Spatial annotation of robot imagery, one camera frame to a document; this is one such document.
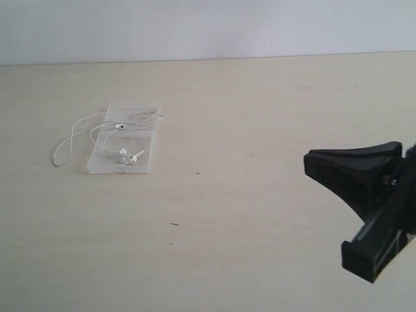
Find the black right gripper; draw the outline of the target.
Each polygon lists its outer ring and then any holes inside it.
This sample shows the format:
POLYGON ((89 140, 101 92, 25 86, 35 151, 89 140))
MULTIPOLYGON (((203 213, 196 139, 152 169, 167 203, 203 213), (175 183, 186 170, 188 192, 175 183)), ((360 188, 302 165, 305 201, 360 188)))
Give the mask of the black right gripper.
POLYGON ((366 148, 312 149, 304 155, 305 175, 365 222, 351 241, 342 243, 341 262, 369 283, 415 236, 415 146, 404 157, 402 152, 400 142, 390 141, 366 148))

